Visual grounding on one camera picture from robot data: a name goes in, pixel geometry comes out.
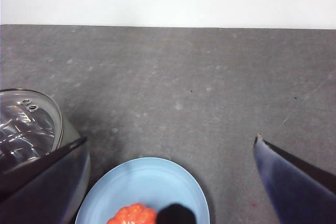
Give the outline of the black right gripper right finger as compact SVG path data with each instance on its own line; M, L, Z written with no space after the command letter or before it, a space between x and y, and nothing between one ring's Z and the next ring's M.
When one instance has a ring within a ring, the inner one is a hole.
M335 175L265 141L254 158L280 223L335 223Z

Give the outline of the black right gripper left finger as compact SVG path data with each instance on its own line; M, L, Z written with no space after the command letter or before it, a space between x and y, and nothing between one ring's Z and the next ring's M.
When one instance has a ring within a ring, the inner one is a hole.
M1 175L1 223L70 223L90 177L87 138Z

